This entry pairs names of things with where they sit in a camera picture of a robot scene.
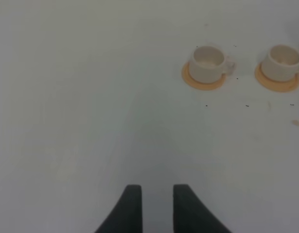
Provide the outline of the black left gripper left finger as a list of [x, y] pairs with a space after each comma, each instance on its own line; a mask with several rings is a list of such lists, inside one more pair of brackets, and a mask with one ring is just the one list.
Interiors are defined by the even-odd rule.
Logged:
[[141, 233], [142, 191], [140, 185], [128, 185], [96, 233]]

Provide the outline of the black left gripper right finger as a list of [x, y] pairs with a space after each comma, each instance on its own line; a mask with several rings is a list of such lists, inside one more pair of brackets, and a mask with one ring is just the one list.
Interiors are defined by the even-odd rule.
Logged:
[[175, 233], [231, 233], [187, 184], [173, 187], [173, 230]]

